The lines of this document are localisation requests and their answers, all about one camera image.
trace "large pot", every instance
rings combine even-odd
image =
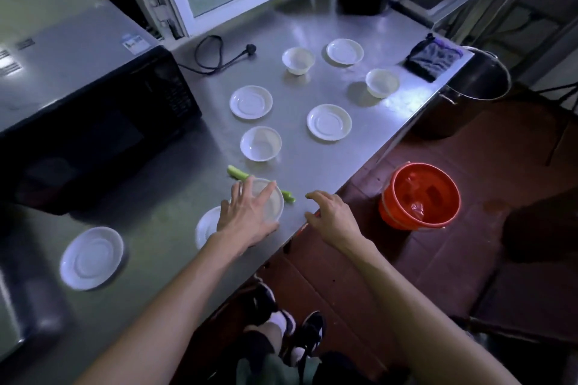
[[[449,137],[511,88],[510,72],[498,57],[464,46],[473,57],[428,105],[413,132],[427,139]]]

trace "shoe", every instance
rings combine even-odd
[[[326,328],[322,313],[318,310],[311,313],[295,333],[289,365],[294,367],[303,356],[310,356],[321,344]]]
[[[249,294],[249,312],[251,323],[261,325],[271,317],[271,314],[281,311],[287,322],[285,336],[290,337],[295,332],[297,324],[293,316],[284,309],[279,309],[275,301],[275,295],[269,286],[259,281],[254,290]]]

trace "microwave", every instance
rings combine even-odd
[[[84,207],[200,115],[172,54],[100,1],[0,45],[0,199]]]

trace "white bowl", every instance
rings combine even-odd
[[[254,162],[266,162],[281,151],[281,136],[269,127],[253,127],[241,138],[241,152]]]
[[[221,217],[221,206],[213,207],[211,210],[206,212],[203,217],[197,223],[197,228],[195,229],[195,244],[197,249],[203,248],[203,245],[207,243],[209,236],[217,231],[217,223]]]
[[[261,191],[269,184],[269,180],[264,178],[255,178],[253,180],[253,196],[256,197]],[[283,206],[285,201],[283,200],[283,194],[279,186],[275,187],[271,197],[265,203],[265,221],[279,221],[281,214],[283,213]]]
[[[337,38],[327,45],[327,55],[336,63],[350,66],[363,59],[364,51],[357,41]]]
[[[229,100],[233,114],[248,120],[262,118],[271,111],[272,106],[271,93],[259,86],[241,87],[233,92]]]
[[[283,64],[293,75],[305,75],[315,64],[315,57],[305,48],[287,49],[281,57]]]
[[[376,98],[383,99],[399,89],[399,78],[385,69],[373,69],[365,76],[367,90]]]
[[[123,258],[122,237],[112,228],[95,227],[76,236],[60,260],[62,281],[73,289],[96,288],[117,270]]]
[[[340,106],[322,104],[307,115],[307,127],[316,137],[333,142],[349,134],[352,121],[349,113]]]

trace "red bucket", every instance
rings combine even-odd
[[[459,212],[458,187],[443,170],[427,163],[397,168],[381,193],[379,214],[400,230],[443,228]]]

